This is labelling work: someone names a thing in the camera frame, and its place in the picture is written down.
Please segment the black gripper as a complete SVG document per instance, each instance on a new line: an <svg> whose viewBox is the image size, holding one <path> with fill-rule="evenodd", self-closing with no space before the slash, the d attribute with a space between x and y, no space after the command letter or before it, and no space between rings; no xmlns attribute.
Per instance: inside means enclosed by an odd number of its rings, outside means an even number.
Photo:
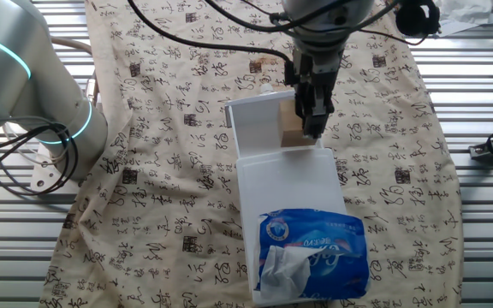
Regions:
<svg viewBox="0 0 493 308"><path fill-rule="evenodd" d="M342 55L343 50L294 50L294 76L300 79L294 87L294 110L304 120L304 135L311 139L321 138L329 119L331 96ZM323 112L316 114L313 110Z"/></svg>

